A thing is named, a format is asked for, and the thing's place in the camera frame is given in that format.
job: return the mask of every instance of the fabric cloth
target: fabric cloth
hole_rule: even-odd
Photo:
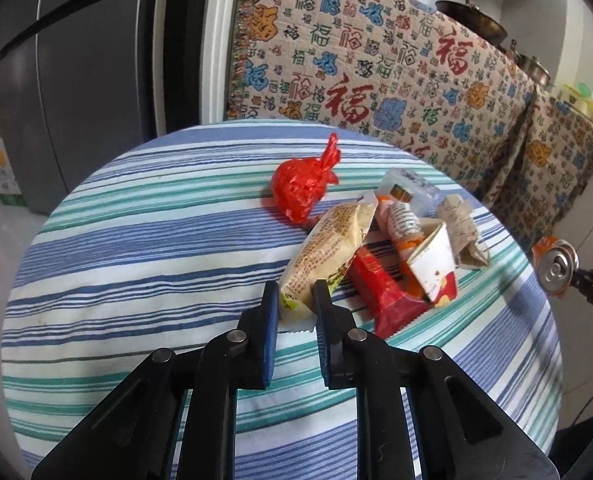
[[[525,250],[593,173],[593,125],[433,7],[256,0],[253,14],[230,115],[332,124],[411,152],[481,198]]]
[[[288,158],[323,152],[332,130],[245,121],[170,134],[110,162],[52,213],[20,264],[1,339],[6,405],[31,466],[152,350],[201,347],[259,303],[264,282],[278,280],[305,238],[275,208],[270,178]],[[547,450],[557,429],[561,354],[520,247],[426,163],[334,131],[340,184],[315,214],[376,189],[395,166],[435,184],[441,199],[458,193],[471,201],[491,266],[458,270],[458,299],[389,342],[441,346]],[[367,243],[400,279],[390,241],[373,229]],[[348,280],[333,299],[353,310],[358,326],[373,328]],[[279,334],[270,388],[238,399],[238,480],[266,479],[269,470],[272,478],[355,478],[355,392],[325,389],[314,333]]]

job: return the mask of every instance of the cable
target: cable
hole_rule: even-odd
[[[585,409],[590,405],[590,403],[593,401],[593,396],[590,397],[590,400],[588,402],[585,403],[585,406],[582,407],[581,411],[579,412],[579,415],[576,416],[576,418],[574,419],[573,423],[570,424],[570,427],[573,427],[576,424],[576,421],[579,420],[580,416],[583,415],[583,412],[585,411]]]

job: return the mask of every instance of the patterned blanket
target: patterned blanket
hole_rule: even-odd
[[[317,121],[413,153],[524,248],[593,173],[593,125],[499,50],[415,0],[252,0],[230,117]]]

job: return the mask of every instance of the gray refrigerator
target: gray refrigerator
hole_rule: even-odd
[[[1,0],[0,127],[29,208],[155,136],[154,0]]]

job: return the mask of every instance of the frying pan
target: frying pan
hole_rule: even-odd
[[[465,0],[465,5],[439,0],[435,5],[440,12],[465,25],[494,46],[499,46],[508,37],[507,30],[490,16],[481,12],[479,7],[471,3],[471,0]]]

